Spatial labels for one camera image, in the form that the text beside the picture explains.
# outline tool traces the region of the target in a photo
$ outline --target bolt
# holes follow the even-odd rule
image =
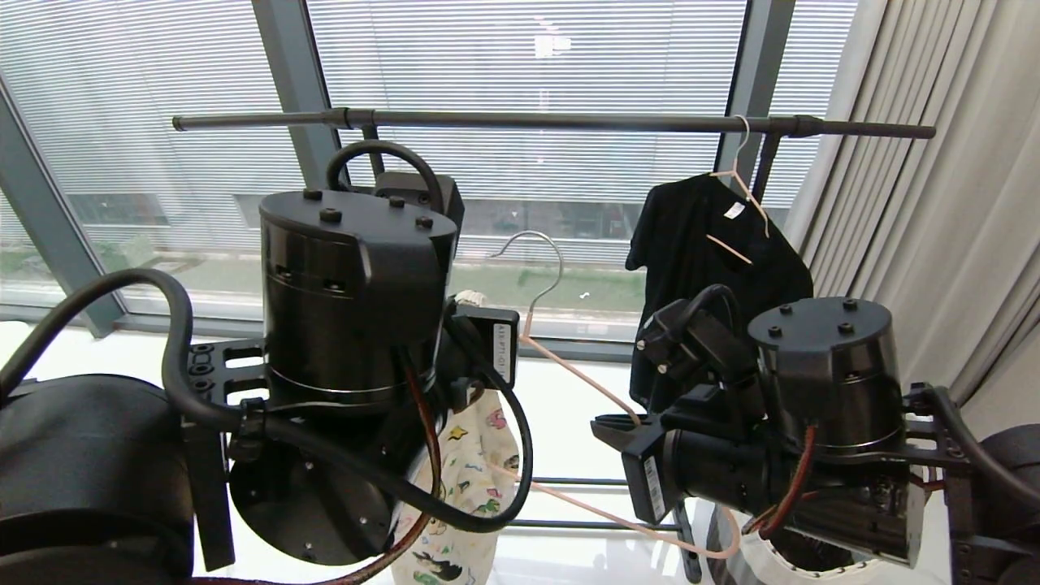
[[[318,219],[330,224],[338,224],[343,220],[343,212],[339,209],[326,207],[324,209],[318,211]]]

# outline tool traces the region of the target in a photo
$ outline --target cartoon print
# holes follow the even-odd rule
[[[502,409],[499,408],[488,415],[488,426],[499,431],[505,428],[505,416],[502,416]]]
[[[461,566],[448,561],[434,560],[427,553],[412,553],[412,556],[419,561],[419,564],[426,567],[426,570],[445,581],[454,581],[462,575]]]
[[[485,513],[487,513],[487,512],[497,512],[498,511],[498,500],[495,500],[494,498],[492,498],[491,500],[488,500],[487,504],[480,504],[479,506],[477,506],[476,507],[476,511],[477,512],[485,512]]]
[[[466,429],[463,429],[459,425],[456,425],[454,428],[451,429],[451,432],[448,433],[448,440],[459,440],[459,439],[461,439],[462,437],[464,437],[464,436],[466,436],[468,434],[469,434],[469,431],[467,431]]]
[[[426,532],[428,532],[434,536],[440,536],[447,531],[448,531],[448,525],[442,523],[437,518],[430,518],[430,528],[426,529]]]
[[[415,579],[416,583],[421,583],[422,585],[441,585],[440,579],[418,570],[412,574],[412,579]]]

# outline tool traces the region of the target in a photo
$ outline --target star print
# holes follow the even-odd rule
[[[461,439],[462,437],[464,437],[464,436],[466,436],[468,434],[469,434],[469,431],[467,431],[466,429],[463,429],[462,427],[456,425],[456,427],[453,429],[451,429],[451,432],[448,433],[448,440],[459,440],[459,439]]]

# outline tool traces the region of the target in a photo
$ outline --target patterned cloth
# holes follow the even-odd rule
[[[456,297],[479,306],[483,295]],[[448,504],[475,515],[493,516],[513,501],[513,478],[491,470],[488,463],[517,469],[520,452],[509,429],[498,392],[484,396],[459,414],[450,413],[438,437],[441,447],[442,493]],[[430,490],[433,472],[426,459],[413,482]],[[419,513],[405,505],[394,532],[401,538]],[[433,519],[419,540],[390,565],[397,585],[483,585],[491,575],[498,534],[464,532]]]

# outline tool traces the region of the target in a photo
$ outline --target curtain fold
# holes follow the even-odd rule
[[[889,2],[852,119],[938,134],[842,138],[799,240],[817,296],[888,306],[904,379],[962,402],[1038,321],[1037,25],[1040,2]]]

